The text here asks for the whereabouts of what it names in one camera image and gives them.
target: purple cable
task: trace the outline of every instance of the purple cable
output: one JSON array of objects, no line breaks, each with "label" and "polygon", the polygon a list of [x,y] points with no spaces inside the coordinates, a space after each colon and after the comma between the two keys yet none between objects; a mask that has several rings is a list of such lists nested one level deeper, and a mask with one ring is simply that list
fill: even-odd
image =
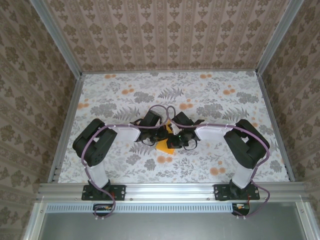
[{"label": "purple cable", "polygon": [[[115,198],[107,191],[103,190],[102,188],[98,187],[91,179],[91,176],[88,172],[88,169],[87,169],[87,166],[88,164],[86,163],[85,161],[85,153],[89,147],[89,145],[92,143],[92,141],[95,139],[95,137],[100,133],[102,132],[103,130],[107,129],[107,128],[112,128],[112,127],[125,127],[125,128],[138,128],[138,129],[156,129],[156,128],[159,128],[161,126],[164,126],[166,124],[166,122],[168,120],[170,120],[173,124],[175,124],[176,126],[178,127],[181,127],[181,128],[194,128],[194,127],[207,127],[207,126],[213,126],[213,127],[219,127],[219,128],[233,128],[233,129],[237,129],[241,132],[244,132],[248,135],[250,135],[251,137],[253,137],[254,139],[256,139],[264,148],[265,148],[265,151],[266,151],[266,157],[261,161],[259,162],[256,166],[255,166],[255,169],[250,177],[250,180],[252,182],[253,185],[255,185],[257,188],[260,188],[262,189],[263,191],[267,192],[268,194],[268,197],[266,198],[266,200],[264,201],[264,203],[258,208],[258,210],[256,210],[255,212],[251,213],[251,214],[248,214],[247,216],[243,216],[241,213],[237,212],[237,211],[234,211],[235,213],[239,214],[241,217],[251,217],[255,214],[257,214],[257,212],[268,202],[269,198],[270,198],[270,192],[268,190],[266,190],[265,188],[257,185],[254,181],[253,181],[253,178],[258,170],[258,167],[261,166],[263,163],[265,163],[268,158],[270,157],[270,151],[267,147],[267,145],[258,137],[256,136],[255,134],[253,134],[252,132],[248,131],[248,130],[245,130],[241,127],[237,127],[237,126],[234,126],[234,125],[229,125],[229,124],[217,124],[217,123],[206,123],[206,124],[199,124],[199,125],[192,125],[192,126],[187,126],[187,125],[181,125],[181,124],[178,124],[178,123],[175,123],[170,117],[169,117],[169,108],[172,108],[173,109],[173,112],[174,112],[174,116],[176,115],[176,109],[170,105],[168,107],[165,107],[163,105],[153,105],[149,108],[149,110],[155,108],[155,107],[160,107],[160,108],[163,108],[165,109],[165,112],[166,112],[166,120],[163,121],[162,124],[160,125],[157,125],[157,126],[136,126],[136,125],[132,125],[132,124],[109,124],[109,125],[105,125],[103,126],[102,128],[100,128],[95,134],[93,134],[93,136],[90,138],[90,140],[88,141],[88,143],[85,145],[83,151],[82,151],[82,154],[81,154],[81,163],[84,165],[84,169],[85,169],[85,173],[86,175],[88,176],[89,178],[89,181],[91,182],[91,184],[96,188],[98,189],[99,191],[107,194],[111,199],[112,199],[112,202],[113,202],[113,206],[112,206],[112,209],[111,211],[109,212],[108,215],[105,216],[105,218],[108,218],[110,217],[110,215],[114,212],[114,210],[116,209],[116,200]],[[98,218],[97,216],[97,209],[98,208],[101,208],[105,206],[104,204],[101,204],[101,205],[97,205],[96,208],[94,209],[94,215]]]}]

